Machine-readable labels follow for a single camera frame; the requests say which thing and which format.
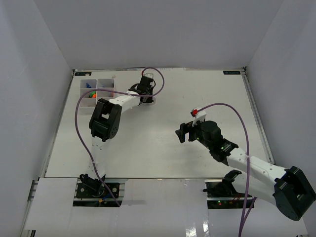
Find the clear tape roll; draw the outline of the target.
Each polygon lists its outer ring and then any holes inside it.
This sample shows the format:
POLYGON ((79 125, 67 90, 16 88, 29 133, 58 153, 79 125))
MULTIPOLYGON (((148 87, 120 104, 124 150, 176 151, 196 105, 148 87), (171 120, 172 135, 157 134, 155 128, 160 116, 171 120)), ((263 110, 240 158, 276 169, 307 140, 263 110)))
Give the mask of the clear tape roll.
POLYGON ((149 97, 147 99, 147 102, 149 105, 154 105, 156 103, 156 98, 155 97, 149 97))

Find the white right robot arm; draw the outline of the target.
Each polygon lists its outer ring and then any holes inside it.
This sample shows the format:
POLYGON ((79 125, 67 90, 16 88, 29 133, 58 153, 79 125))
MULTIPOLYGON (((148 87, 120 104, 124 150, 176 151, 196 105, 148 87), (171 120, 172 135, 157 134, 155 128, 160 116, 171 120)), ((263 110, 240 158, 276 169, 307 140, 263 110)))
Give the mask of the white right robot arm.
POLYGON ((214 121, 182 123, 175 131, 181 143, 198 141, 220 163, 232 168, 223 179, 223 192, 234 197, 248 193, 276 206, 287 218, 299 221, 316 200, 303 171, 284 168, 249 157, 237 144, 225 139, 214 121))

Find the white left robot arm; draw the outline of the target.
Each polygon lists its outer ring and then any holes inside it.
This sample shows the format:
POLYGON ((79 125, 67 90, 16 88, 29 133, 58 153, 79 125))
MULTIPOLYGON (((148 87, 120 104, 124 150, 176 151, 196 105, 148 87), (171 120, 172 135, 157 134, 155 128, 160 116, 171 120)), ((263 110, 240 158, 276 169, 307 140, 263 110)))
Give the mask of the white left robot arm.
POLYGON ((89 162, 86 171, 87 176, 94 179, 87 186, 87 191, 93 197, 99 197, 104 192, 104 184, 98 181, 98 177, 105 178, 105 149, 119 130, 121 115, 141 104, 155 102, 155 98, 152 96, 155 85, 156 82, 153 78, 142 76, 140 82, 127 91, 127 95, 110 100, 98 100, 89 122, 93 161, 89 162))

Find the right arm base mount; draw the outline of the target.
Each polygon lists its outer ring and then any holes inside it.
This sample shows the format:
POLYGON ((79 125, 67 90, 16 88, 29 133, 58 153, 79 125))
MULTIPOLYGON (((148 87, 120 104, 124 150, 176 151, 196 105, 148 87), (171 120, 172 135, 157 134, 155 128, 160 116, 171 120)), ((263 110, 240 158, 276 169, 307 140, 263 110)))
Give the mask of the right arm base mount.
POLYGON ((233 187, 233 182, 241 171, 232 170, 220 181, 205 182, 203 192, 207 196, 207 207, 213 209, 242 209, 244 193, 239 193, 233 187))

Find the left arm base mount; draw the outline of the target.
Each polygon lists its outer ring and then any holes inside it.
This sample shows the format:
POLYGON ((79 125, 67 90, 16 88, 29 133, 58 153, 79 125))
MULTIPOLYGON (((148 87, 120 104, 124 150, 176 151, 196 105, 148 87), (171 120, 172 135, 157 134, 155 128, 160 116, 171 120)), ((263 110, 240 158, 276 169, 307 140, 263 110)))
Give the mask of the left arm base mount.
POLYGON ((77 182, 74 207, 119 207, 109 190, 99 179, 81 174, 77 182))

